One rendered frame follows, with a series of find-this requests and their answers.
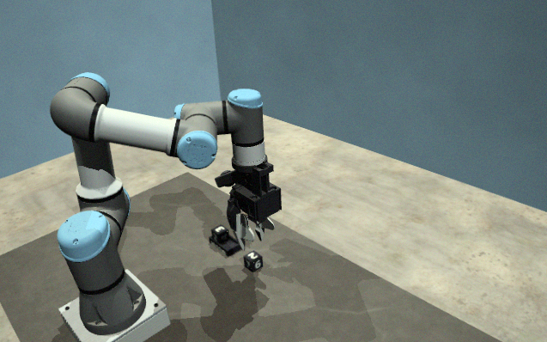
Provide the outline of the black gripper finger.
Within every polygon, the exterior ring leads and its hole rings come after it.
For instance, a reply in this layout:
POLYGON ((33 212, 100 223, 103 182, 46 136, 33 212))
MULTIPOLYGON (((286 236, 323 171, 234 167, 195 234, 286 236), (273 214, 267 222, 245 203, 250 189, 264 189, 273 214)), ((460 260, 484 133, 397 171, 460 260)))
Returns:
POLYGON ((255 231, 256 231, 260 241, 263 240, 264 229, 271 229, 271 230, 275 229, 274 223, 268 217, 265 218, 264 220, 260 221, 260 222, 257 221, 257 223, 256 223, 255 231))
POLYGON ((255 236, 249 227, 248 215, 245 212, 241 213, 234 205, 234 197, 228 200, 227 218, 240 248, 245 251, 245 240, 254 241, 255 236))

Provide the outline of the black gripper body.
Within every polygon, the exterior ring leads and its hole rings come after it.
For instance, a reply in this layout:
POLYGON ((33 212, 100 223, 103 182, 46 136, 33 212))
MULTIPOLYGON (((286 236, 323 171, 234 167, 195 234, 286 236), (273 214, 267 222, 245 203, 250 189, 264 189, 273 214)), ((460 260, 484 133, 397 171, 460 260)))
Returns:
POLYGON ((242 209, 249 220, 257 223, 282 209, 281 188, 270 183, 269 173, 274 168, 268 163, 267 155, 258 166, 241 166, 232 157, 232 167, 241 173, 243 179, 232 186, 230 198, 234 197, 234 205, 242 209))

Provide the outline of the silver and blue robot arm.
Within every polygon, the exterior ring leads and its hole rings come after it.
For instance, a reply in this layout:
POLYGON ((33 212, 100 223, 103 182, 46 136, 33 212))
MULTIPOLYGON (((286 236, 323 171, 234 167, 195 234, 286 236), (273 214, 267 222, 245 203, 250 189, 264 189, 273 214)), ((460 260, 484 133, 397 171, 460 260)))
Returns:
POLYGON ((60 226, 59 249, 79 289, 82 323, 98 335, 124 331, 146 308, 142 288, 119 257, 131 200, 115 176, 110 143, 164 152, 202 169, 216 158, 217 135, 231 134, 236 164, 265 160, 258 91, 237 89, 227 101, 178 105, 172 120, 107 108, 109 97, 106 81, 87 72, 70 79, 50 106, 54 124, 71 136, 80 177, 80 212, 60 226))

